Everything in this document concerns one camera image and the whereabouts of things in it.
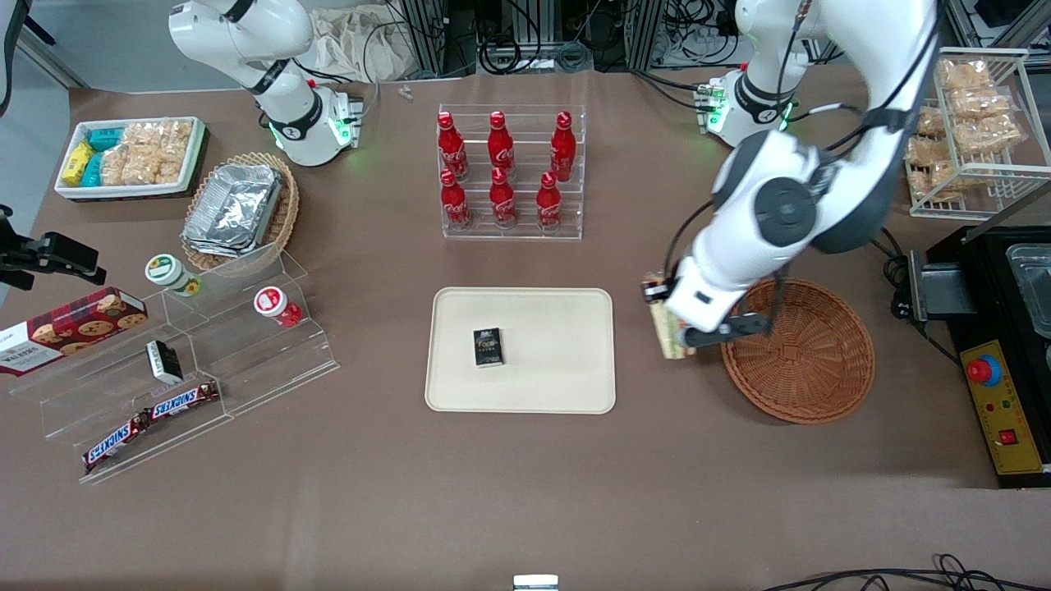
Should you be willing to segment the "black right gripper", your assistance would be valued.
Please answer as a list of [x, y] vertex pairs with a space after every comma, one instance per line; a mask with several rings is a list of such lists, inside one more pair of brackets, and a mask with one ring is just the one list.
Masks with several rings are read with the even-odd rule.
[[33, 240], [15, 232], [11, 207], [1, 206], [1, 282], [19, 291], [30, 291], [34, 274], [67, 274], [104, 286], [108, 272], [99, 265], [99, 252], [62, 233], [44, 233]]

